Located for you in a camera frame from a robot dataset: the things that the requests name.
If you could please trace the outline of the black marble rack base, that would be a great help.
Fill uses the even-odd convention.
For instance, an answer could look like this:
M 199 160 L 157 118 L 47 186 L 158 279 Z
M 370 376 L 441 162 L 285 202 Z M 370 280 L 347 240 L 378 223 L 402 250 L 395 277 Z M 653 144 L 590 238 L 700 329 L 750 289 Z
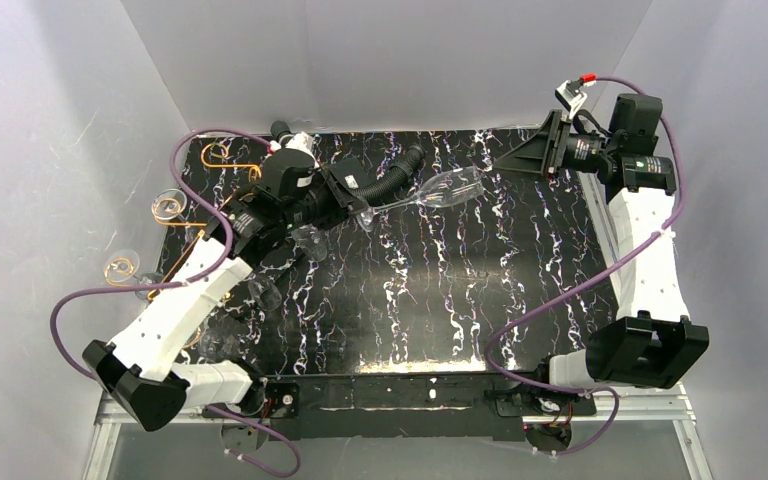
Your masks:
M 276 311 L 282 305 L 289 291 L 290 274 L 297 270 L 306 260 L 307 256 L 296 246 L 293 239 L 287 236 L 254 267 L 247 278 L 226 294 L 226 298 L 220 303 L 222 312 L 226 313 L 231 319 L 242 322 L 251 316 L 259 314 L 268 315 Z M 254 274 L 267 275 L 275 282 L 282 296 L 282 302 L 276 310 L 263 311 L 251 298 L 247 288 L 247 280 Z

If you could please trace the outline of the tall clear flute front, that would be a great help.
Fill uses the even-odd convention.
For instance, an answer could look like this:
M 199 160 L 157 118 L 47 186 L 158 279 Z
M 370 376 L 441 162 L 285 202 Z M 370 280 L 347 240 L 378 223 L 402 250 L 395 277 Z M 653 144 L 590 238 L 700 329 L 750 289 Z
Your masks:
M 276 310 L 282 302 L 281 293 L 275 282 L 267 275 L 250 276 L 247 280 L 247 288 L 251 298 L 263 311 Z

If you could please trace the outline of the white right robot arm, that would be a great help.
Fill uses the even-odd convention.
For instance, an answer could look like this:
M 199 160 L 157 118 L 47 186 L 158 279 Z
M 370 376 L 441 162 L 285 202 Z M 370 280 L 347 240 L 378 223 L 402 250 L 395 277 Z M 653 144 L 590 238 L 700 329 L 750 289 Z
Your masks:
M 613 386 L 673 387 L 710 344 L 707 327 L 690 319 L 682 297 L 672 228 L 684 207 L 678 196 L 678 157 L 658 156 L 660 110 L 615 113 L 608 129 L 574 132 L 572 121 L 551 111 L 539 130 L 500 158 L 498 170 L 551 176 L 571 170 L 597 176 L 605 187 L 619 258 L 605 271 L 526 313 L 519 324 L 599 283 L 619 283 L 615 320 L 595 331 L 586 347 L 553 355 L 537 369 L 502 375 L 540 390 L 569 395 Z

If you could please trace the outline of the black box with label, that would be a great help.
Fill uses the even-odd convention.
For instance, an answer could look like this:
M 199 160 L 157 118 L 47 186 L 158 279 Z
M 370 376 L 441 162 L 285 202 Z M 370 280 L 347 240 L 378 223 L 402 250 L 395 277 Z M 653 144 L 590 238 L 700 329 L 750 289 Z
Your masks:
M 356 157 L 346 157 L 328 165 L 329 172 L 335 177 L 341 188 L 356 198 L 362 198 L 361 190 L 373 183 Z

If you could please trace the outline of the aluminium frame rail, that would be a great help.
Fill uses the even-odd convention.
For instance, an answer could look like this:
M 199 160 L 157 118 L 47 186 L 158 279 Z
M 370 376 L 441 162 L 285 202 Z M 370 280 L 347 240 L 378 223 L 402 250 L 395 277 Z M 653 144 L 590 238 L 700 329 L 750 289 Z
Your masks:
M 619 398 L 615 421 L 696 421 L 681 382 L 670 389 L 614 387 Z

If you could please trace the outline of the clear stemmed wine glass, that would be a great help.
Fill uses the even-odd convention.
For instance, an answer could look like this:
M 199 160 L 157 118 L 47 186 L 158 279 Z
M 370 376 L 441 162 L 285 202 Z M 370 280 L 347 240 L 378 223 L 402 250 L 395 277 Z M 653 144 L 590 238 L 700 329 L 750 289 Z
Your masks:
M 142 267 L 139 254 L 132 249 L 121 249 L 111 254 L 103 268 L 103 276 L 114 287 L 149 285 L 160 283 L 163 279 L 159 271 Z

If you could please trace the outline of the clear tumbler glass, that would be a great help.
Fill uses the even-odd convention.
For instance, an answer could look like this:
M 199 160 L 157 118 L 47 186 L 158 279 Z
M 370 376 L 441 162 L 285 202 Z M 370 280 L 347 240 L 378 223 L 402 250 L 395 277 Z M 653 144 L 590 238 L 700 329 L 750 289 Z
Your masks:
M 300 226 L 291 232 L 291 238 L 311 261 L 319 263 L 327 258 L 325 235 L 316 227 Z

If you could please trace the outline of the tall clear flute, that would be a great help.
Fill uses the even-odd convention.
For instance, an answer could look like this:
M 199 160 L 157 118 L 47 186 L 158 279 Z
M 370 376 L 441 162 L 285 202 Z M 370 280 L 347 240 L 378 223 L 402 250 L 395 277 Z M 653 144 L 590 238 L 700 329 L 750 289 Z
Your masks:
M 281 293 L 275 282 L 267 275 L 250 276 L 247 280 L 247 288 L 251 298 L 263 311 L 276 310 L 282 302 Z
M 481 197 L 484 171 L 476 166 L 439 173 L 423 183 L 411 196 L 382 206 L 370 206 L 356 217 L 366 232 L 373 228 L 378 214 L 400 207 L 418 205 L 426 208 L 448 208 Z

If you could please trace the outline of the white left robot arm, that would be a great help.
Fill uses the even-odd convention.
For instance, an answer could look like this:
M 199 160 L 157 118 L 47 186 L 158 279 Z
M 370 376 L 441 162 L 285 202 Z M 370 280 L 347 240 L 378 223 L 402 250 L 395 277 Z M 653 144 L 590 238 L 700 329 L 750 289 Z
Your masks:
M 306 151 L 275 151 L 264 160 L 261 178 L 235 192 L 195 243 L 173 278 L 176 287 L 158 293 L 111 340 L 94 340 L 84 349 L 94 377 L 149 432 L 185 408 L 243 403 L 260 382 L 251 366 L 231 360 L 180 364 L 179 352 L 291 231 L 306 225 L 326 230 L 347 220 L 363 204 L 358 189 L 370 182 L 353 157 L 317 166 Z

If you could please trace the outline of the black front mounting rail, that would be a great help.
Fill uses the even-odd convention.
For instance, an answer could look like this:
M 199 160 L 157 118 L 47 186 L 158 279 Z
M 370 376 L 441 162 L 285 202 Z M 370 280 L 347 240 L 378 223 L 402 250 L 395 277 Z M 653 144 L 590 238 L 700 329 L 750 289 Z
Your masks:
M 483 437 L 520 441 L 524 423 L 555 419 L 524 390 L 480 372 L 276 377 L 269 426 L 292 440 Z

